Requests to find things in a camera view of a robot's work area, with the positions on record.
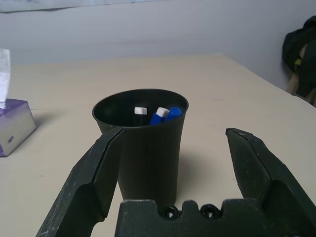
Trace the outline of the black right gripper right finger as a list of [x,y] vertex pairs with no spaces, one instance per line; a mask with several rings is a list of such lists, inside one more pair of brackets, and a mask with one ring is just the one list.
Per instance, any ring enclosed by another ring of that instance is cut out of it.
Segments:
[[244,198],[256,199],[280,237],[314,237],[316,206],[264,142],[251,133],[226,130],[235,177]]

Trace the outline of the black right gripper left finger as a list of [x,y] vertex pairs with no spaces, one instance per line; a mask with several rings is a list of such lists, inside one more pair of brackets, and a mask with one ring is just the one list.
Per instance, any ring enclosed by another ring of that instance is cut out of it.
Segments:
[[37,236],[89,237],[108,216],[119,174],[124,128],[102,134],[76,163]]

